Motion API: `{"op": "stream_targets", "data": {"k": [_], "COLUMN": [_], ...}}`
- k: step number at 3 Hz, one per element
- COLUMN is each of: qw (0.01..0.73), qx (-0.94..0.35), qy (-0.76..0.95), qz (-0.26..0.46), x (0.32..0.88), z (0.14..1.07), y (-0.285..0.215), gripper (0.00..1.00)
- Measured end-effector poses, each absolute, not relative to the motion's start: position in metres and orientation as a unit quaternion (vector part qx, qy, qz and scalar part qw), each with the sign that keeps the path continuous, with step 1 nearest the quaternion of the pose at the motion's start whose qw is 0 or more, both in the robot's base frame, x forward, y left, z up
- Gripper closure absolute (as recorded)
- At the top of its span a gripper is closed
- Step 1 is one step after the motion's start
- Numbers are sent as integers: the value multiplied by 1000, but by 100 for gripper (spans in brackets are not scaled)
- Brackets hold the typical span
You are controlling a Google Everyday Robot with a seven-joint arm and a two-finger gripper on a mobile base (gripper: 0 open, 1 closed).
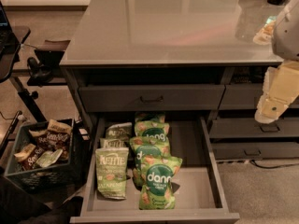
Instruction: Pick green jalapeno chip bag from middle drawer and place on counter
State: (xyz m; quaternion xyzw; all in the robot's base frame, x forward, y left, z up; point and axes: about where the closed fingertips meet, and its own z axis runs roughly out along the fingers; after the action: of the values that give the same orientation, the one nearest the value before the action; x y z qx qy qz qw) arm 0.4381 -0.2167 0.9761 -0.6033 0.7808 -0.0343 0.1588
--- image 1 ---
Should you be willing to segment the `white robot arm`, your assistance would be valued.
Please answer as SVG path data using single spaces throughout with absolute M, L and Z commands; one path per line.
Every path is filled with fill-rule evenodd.
M 273 53 L 283 59 L 278 68 L 269 67 L 265 72 L 263 95 L 255 113 L 256 121 L 269 124 L 299 96 L 299 0 L 290 0 L 253 41 L 271 44 Z

